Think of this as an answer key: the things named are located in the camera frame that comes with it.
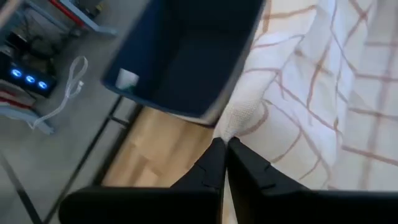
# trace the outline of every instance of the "white cable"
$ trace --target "white cable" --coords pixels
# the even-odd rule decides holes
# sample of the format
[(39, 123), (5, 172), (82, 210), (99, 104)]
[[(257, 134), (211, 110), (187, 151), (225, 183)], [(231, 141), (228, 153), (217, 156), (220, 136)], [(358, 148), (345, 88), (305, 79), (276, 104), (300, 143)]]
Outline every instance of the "white cable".
[[(75, 75), (76, 66), (79, 64), (79, 62), (82, 59), (84, 60), (83, 68), (76, 74), (76, 76), (74, 76)], [(69, 77), (68, 77), (68, 81), (67, 81), (67, 86), (65, 88), (65, 96), (63, 97), (61, 105), (57, 109), (55, 109), (53, 112), (51, 112), (51, 113), (49, 113), (49, 114), (47, 114), (47, 115), (35, 120), (33, 122), (33, 124), (28, 123), (30, 128), (35, 129), (36, 126), (39, 125), (41, 122), (43, 122), (46, 119), (49, 119), (49, 118), (59, 114), (64, 109), (64, 107), (66, 106), (68, 100), (76, 97), (79, 94), (79, 92), (81, 91), (82, 86), (84, 85), (84, 83), (82, 81), (80, 81), (80, 79), (86, 73), (87, 68), (88, 68), (88, 61), (87, 61), (86, 57), (79, 56), (79, 57), (77, 57), (77, 58), (75, 58), (73, 60), (72, 64), (70, 65), (70, 68), (69, 68)], [(74, 92), (72, 92), (72, 90), (74, 89), (74, 87), (76, 85), (78, 85), (76, 87), (76, 90)]]

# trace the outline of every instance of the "white cloth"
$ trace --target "white cloth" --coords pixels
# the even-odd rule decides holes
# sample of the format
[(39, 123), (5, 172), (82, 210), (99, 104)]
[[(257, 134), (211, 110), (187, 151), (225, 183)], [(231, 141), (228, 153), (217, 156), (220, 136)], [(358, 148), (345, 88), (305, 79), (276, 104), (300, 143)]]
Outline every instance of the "white cloth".
[(267, 0), (214, 137), (312, 189), (398, 190), (397, 8)]

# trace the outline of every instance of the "black device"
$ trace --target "black device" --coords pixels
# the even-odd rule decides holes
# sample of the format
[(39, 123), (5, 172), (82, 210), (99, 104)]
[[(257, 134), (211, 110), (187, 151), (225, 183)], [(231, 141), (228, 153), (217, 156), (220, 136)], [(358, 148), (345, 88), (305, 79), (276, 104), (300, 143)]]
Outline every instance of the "black device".
[(28, 67), (4, 52), (0, 52), (0, 79), (46, 98), (57, 82), (53, 76)]
[(397, 223), (398, 193), (310, 190), (234, 138), (214, 139), (171, 188), (88, 187), (61, 204), (62, 224), (221, 223), (225, 167), (238, 223)]

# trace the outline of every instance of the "gray floor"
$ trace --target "gray floor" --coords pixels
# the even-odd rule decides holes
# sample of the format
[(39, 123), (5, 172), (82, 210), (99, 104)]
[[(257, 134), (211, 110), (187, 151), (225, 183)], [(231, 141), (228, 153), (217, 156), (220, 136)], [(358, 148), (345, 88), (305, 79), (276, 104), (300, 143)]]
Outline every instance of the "gray floor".
[[(147, 0), (106, 1), (106, 7), (96, 22), (117, 28), (118, 36), (109, 38), (89, 33), (73, 41), (56, 58), (60, 83), (51, 99), (38, 104), (37, 110), (42, 114), (51, 112), (61, 102), (69, 65), (76, 56), (87, 57), (89, 68), (83, 78), (85, 85), (78, 97), (70, 100), (59, 115), (50, 119), (55, 134), (48, 136), (39, 130), (31, 130), (25, 122), (0, 117), (0, 150), (32, 199), (41, 219), (47, 216), (117, 98), (100, 83), (100, 78), (146, 2)], [(118, 116), (123, 118), (133, 104), (124, 100)], [(90, 181), (120, 128), (116, 123), (108, 125), (73, 189)], [(0, 223), (30, 223), (16, 191), (1, 168)]]

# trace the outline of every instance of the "wooden floor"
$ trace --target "wooden floor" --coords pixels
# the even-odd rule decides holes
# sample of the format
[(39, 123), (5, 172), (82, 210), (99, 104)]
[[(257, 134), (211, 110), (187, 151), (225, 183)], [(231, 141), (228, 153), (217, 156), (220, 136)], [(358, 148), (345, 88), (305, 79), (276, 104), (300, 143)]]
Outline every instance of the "wooden floor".
[(103, 185), (170, 187), (210, 145), (213, 130), (144, 108)]

